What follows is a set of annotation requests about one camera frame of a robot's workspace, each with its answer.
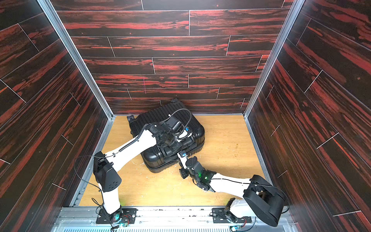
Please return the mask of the black hard-shell suitcase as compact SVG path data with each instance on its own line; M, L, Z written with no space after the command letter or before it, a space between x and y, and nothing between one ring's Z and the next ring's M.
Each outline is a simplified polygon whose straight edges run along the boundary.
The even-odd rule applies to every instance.
M144 150L141 156L147 168L159 173L174 165L184 154L191 156L201 151L205 130L186 106L178 99L138 117L128 116L133 137L155 138L155 145Z

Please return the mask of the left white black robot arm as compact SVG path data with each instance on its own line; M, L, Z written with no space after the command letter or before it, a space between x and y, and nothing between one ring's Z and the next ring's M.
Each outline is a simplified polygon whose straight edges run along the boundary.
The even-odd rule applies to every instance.
M176 117L171 116L162 122L145 124L139 134L121 147L108 154L98 152L94 156L93 174L102 193L103 208L110 216L121 213L118 198L118 187L122 182L118 171L129 161L145 150L155 147L155 161L166 163L167 158L178 158L186 155L185 150L196 145L191 137L188 125L183 125Z

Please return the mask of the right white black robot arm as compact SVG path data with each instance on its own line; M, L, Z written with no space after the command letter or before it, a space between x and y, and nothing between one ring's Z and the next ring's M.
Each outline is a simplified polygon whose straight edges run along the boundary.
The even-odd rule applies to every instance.
M197 157L189 158L178 154L182 178L192 177L195 184L204 191L223 192L239 197L232 198L225 208L226 217L235 222L242 217L257 217L269 226L278 225L287 196L259 175L252 178L233 178L206 170Z

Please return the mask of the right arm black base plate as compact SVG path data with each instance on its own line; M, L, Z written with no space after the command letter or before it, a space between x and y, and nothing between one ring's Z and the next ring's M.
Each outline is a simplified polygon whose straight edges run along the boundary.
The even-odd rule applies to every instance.
M213 218L213 223L234 223L234 224L244 224L251 223L251 217L236 217L231 212L225 211L224 207L215 207L212 208L210 216Z

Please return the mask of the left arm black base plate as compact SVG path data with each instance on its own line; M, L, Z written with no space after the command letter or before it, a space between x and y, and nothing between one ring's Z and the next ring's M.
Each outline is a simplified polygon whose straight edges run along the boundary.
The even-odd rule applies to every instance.
M137 210L137 208L120 208L116 212L108 214L104 208L101 208L96 224L134 224Z

